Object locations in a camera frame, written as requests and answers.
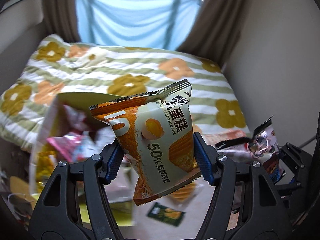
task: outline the dark green packet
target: dark green packet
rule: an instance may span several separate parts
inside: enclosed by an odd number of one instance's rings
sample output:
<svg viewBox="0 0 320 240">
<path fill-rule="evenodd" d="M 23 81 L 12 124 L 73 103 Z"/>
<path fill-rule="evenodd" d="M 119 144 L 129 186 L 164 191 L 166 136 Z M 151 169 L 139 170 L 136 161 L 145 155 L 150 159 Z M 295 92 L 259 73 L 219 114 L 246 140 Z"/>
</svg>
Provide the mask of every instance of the dark green packet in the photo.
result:
<svg viewBox="0 0 320 240">
<path fill-rule="evenodd" d="M 156 202 L 147 216 L 177 227 L 180 225 L 184 214 L 185 212 L 168 208 Z"/>
</svg>

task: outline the light blue cloth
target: light blue cloth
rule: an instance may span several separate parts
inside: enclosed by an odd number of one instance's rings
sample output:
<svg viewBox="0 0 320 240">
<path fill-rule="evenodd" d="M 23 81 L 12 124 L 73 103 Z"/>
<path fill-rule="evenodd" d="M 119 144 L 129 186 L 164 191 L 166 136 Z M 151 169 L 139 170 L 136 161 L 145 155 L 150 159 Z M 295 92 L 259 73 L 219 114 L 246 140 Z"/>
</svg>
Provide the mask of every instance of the light blue cloth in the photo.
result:
<svg viewBox="0 0 320 240">
<path fill-rule="evenodd" d="M 76 0 L 82 42 L 175 50 L 201 0 Z"/>
</svg>

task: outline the floral blanket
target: floral blanket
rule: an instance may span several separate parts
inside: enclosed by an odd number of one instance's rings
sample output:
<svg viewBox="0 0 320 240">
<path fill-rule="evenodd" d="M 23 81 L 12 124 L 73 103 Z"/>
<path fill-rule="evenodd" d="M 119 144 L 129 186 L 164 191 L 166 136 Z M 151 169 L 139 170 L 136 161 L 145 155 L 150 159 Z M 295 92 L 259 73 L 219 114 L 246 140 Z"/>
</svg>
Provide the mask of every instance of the floral blanket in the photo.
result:
<svg viewBox="0 0 320 240">
<path fill-rule="evenodd" d="M 220 72 L 204 58 L 162 49 L 103 47 L 43 39 L 20 78 L 0 99 L 0 135 L 31 152 L 56 93 L 97 92 L 120 96 L 163 88 L 187 78 L 194 131 L 205 135 L 249 132 L 238 101 Z"/>
</svg>

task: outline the orange and white snack package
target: orange and white snack package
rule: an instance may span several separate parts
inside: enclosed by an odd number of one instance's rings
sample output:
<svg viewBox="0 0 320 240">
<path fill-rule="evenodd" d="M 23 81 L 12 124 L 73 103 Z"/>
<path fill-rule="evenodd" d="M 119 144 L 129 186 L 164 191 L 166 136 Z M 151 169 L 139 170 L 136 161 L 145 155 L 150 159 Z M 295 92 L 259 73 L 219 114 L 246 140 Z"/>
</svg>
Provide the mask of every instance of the orange and white snack package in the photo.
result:
<svg viewBox="0 0 320 240">
<path fill-rule="evenodd" d="M 201 175 L 194 168 L 190 95 L 191 84 L 182 80 L 90 108 L 93 117 L 111 125 L 139 175 L 136 205 L 167 195 Z"/>
</svg>

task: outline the brown curtain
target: brown curtain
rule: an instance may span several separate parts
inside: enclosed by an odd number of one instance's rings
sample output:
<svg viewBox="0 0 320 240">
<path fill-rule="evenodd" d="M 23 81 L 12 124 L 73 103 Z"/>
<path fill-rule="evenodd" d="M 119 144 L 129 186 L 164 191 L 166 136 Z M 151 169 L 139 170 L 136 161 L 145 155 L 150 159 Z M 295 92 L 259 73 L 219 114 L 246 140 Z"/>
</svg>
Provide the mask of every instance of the brown curtain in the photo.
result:
<svg viewBox="0 0 320 240">
<path fill-rule="evenodd" d="M 44 22 L 50 34 L 60 35 L 66 42 L 78 42 L 76 0 L 42 0 Z"/>
<path fill-rule="evenodd" d="M 245 4 L 246 0 L 204 0 L 195 24 L 177 51 L 210 59 L 221 67 L 240 36 Z"/>
</svg>

